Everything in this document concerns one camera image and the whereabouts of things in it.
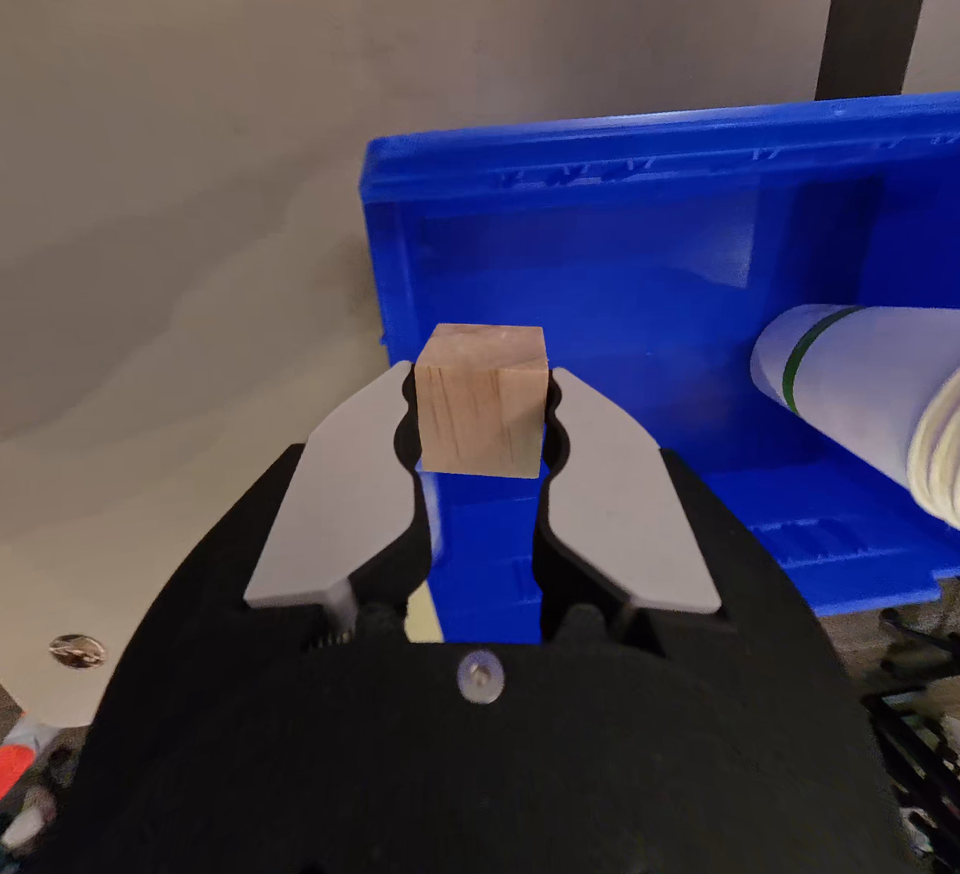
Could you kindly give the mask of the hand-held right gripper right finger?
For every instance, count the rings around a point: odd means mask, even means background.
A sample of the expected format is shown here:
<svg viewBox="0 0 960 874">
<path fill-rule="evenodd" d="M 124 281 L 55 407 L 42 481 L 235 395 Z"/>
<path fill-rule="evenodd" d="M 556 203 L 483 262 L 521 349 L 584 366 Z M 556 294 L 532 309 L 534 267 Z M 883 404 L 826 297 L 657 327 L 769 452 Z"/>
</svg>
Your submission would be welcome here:
<svg viewBox="0 0 960 874">
<path fill-rule="evenodd" d="M 654 437 L 565 368 L 550 373 L 533 574 L 540 621 L 574 604 L 713 616 L 722 599 Z"/>
</svg>

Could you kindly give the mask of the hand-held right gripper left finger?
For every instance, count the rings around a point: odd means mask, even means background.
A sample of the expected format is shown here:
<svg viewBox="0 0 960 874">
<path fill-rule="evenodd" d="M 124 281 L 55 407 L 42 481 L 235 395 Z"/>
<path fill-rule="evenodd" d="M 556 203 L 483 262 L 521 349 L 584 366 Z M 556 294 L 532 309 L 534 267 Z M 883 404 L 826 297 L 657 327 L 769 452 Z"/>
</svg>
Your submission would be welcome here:
<svg viewBox="0 0 960 874">
<path fill-rule="evenodd" d="M 405 611 L 433 554 L 414 365 L 400 361 L 307 438 L 244 594 L 251 608 L 318 605 L 332 628 L 362 607 Z"/>
</svg>

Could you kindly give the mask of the wooden cube block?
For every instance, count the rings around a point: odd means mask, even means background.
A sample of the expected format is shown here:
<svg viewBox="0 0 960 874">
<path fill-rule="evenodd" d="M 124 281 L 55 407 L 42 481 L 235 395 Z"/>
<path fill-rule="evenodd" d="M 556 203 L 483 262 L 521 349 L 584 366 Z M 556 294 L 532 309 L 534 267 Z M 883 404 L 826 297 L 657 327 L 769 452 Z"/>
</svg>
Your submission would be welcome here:
<svg viewBox="0 0 960 874">
<path fill-rule="evenodd" d="M 423 471 L 538 478 L 548 385 L 541 327 L 438 324 L 414 364 Z"/>
</svg>

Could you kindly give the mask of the blue plastic bin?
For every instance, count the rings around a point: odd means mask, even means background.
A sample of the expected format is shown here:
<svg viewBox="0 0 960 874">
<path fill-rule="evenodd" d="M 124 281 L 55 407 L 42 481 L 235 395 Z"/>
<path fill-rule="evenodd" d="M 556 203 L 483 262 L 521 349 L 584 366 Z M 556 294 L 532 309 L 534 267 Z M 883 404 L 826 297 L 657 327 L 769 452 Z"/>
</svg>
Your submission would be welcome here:
<svg viewBox="0 0 960 874">
<path fill-rule="evenodd" d="M 372 140 L 390 363 L 439 323 L 540 326 L 696 471 L 818 616 L 933 602 L 958 532 L 760 393 L 804 303 L 958 308 L 958 93 Z"/>
</svg>

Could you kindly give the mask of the white tube with green band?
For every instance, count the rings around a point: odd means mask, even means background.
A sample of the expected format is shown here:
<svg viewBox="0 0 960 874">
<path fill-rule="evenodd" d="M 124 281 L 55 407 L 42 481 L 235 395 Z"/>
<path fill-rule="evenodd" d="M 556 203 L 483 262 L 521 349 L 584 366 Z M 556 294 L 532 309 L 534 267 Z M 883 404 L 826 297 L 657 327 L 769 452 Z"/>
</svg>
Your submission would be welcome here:
<svg viewBox="0 0 960 874">
<path fill-rule="evenodd" d="M 903 487 L 922 416 L 958 366 L 947 308 L 799 305 L 750 355 L 758 389 Z"/>
</svg>

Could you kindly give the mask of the small round metal disc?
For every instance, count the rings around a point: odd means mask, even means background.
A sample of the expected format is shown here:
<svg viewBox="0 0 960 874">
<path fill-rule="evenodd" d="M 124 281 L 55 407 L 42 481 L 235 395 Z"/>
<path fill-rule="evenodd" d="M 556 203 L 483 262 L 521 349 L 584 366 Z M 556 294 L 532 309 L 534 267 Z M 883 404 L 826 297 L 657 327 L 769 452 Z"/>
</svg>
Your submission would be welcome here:
<svg viewBox="0 0 960 874">
<path fill-rule="evenodd" d="M 106 647 L 96 638 L 81 633 L 54 638 L 48 652 L 55 663 L 78 671 L 100 668 L 107 661 Z"/>
</svg>

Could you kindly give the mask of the cream ribbed roll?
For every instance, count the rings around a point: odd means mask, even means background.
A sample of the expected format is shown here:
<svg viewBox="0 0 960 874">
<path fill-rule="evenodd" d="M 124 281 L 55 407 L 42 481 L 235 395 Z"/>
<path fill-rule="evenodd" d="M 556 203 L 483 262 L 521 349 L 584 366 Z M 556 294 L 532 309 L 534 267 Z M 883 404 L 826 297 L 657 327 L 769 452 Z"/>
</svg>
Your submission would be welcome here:
<svg viewBox="0 0 960 874">
<path fill-rule="evenodd" d="M 926 513 L 959 529 L 959 370 L 925 407 L 907 454 L 907 487 Z"/>
</svg>

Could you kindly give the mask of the red and white object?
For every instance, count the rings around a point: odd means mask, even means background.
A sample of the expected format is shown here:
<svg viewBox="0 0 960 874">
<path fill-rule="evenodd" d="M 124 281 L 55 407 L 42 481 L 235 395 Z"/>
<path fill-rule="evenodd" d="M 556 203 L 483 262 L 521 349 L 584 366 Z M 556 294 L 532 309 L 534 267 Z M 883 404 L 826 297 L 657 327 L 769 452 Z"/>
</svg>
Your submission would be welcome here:
<svg viewBox="0 0 960 874">
<path fill-rule="evenodd" d="M 42 759 L 61 733 L 59 727 L 27 713 L 17 719 L 1 741 L 1 799 Z"/>
</svg>

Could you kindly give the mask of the dark upright post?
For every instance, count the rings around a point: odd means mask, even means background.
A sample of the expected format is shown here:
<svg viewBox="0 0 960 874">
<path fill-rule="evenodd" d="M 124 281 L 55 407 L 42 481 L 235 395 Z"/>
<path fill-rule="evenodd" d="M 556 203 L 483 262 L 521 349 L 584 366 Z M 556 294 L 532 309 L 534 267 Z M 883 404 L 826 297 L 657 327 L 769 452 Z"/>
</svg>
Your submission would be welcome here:
<svg viewBox="0 0 960 874">
<path fill-rule="evenodd" d="M 924 0 L 830 0 L 815 100 L 904 90 Z"/>
</svg>

